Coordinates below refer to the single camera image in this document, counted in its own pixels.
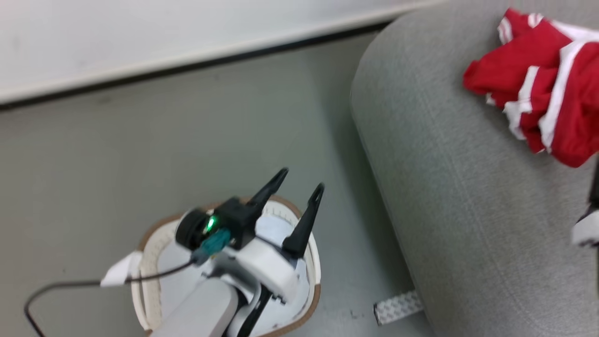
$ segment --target black baseboard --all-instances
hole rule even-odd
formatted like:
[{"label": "black baseboard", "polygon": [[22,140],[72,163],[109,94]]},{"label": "black baseboard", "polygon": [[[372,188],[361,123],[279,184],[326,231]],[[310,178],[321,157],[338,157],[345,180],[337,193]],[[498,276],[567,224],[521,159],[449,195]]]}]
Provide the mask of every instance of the black baseboard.
[{"label": "black baseboard", "polygon": [[243,61],[251,58],[255,58],[258,56],[265,56],[273,53],[286,52],[293,49],[299,49],[307,46],[314,46],[315,44],[327,43],[335,40],[340,40],[344,38],[354,37],[361,34],[366,34],[369,32],[380,31],[385,28],[390,22],[382,22],[377,23],[375,25],[364,26],[360,28],[350,29],[348,31],[337,32],[333,34],[323,35],[319,37],[309,38],[307,40],[297,41],[288,44],[282,44],[280,46],[255,50],[252,52],[241,53],[232,56],[226,56],[224,58],[213,59],[209,61],[197,62],[194,64],[182,65],[179,67],[152,71],[151,73],[145,73],[140,75],[135,75],[131,77],[125,77],[122,79],[110,80],[102,83],[97,83],[94,85],[83,86],[75,89],[68,89],[64,91],[54,92],[52,94],[45,94],[36,97],[25,98],[22,100],[10,101],[7,103],[0,103],[0,111],[12,110],[20,107],[30,106],[33,104],[44,103],[48,101],[58,100],[61,98],[71,97],[75,95],[86,94],[89,92],[100,91],[104,89],[114,88],[117,86],[129,85],[133,83],[138,83],[146,80],[158,79],[160,77],[165,76],[173,76],[176,74],[185,73],[188,71],[204,69],[208,67],[213,67],[215,65],[223,65],[231,62]]}]

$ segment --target black cable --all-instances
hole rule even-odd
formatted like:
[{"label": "black cable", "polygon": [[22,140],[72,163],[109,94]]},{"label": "black cable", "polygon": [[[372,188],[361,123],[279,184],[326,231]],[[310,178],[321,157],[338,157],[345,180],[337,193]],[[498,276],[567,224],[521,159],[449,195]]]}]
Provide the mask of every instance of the black cable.
[{"label": "black cable", "polygon": [[[151,279],[157,279],[157,278],[161,278],[161,277],[165,277],[168,275],[172,275],[174,273],[180,272],[181,270],[191,266],[194,263],[193,260],[190,260],[189,262],[173,268],[173,269],[169,269],[166,272],[162,272],[162,273],[157,273],[154,275],[149,275],[149,276],[143,276],[143,277],[139,277],[139,278],[131,278],[128,277],[125,279],[125,284],[131,284],[133,282],[143,282],[143,281],[149,281]],[[33,317],[31,316],[31,312],[29,311],[29,307],[31,306],[31,304],[33,303],[33,301],[35,301],[38,297],[40,297],[41,295],[47,293],[50,290],[54,290],[54,289],[62,289],[62,288],[86,288],[86,287],[99,287],[100,286],[100,282],[99,280],[93,280],[93,281],[68,281],[68,282],[57,282],[57,283],[51,283],[48,285],[45,285],[43,287],[41,287],[40,289],[36,290],[33,294],[31,294],[29,296],[29,298],[27,298],[27,301],[25,302],[25,307],[23,308],[23,311],[25,312],[25,318],[27,318],[27,320],[29,321],[29,324],[31,325],[31,327],[35,330],[35,332],[38,334],[39,337],[46,337],[44,335],[44,333],[41,331],[39,325],[37,325],[37,323],[35,322],[35,320],[33,319]]]}]

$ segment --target gray fabric sofa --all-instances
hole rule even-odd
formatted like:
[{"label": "gray fabric sofa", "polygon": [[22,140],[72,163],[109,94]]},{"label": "gray fabric sofa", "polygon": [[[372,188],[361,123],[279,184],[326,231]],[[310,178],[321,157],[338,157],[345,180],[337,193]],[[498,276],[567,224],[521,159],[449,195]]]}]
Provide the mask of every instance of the gray fabric sofa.
[{"label": "gray fabric sofa", "polygon": [[595,253],[570,245],[594,160],[533,155],[462,74],[509,5],[599,28],[597,0],[453,1],[366,51],[353,116],[438,336],[599,335]]}]

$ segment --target red cloth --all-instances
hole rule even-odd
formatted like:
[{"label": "red cloth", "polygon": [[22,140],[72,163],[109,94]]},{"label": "red cloth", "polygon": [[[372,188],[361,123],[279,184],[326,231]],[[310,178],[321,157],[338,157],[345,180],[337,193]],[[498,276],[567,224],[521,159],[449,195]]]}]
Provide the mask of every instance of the red cloth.
[{"label": "red cloth", "polygon": [[581,166],[599,151],[599,32],[511,8],[498,32],[503,46],[470,64],[464,86],[533,152]]}]

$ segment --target white wall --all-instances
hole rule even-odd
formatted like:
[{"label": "white wall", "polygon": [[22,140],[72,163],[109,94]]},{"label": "white wall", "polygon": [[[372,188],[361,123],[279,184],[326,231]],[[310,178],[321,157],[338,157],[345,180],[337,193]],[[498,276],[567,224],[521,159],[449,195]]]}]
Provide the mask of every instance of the white wall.
[{"label": "white wall", "polygon": [[0,0],[0,102],[397,17],[425,0]]}]

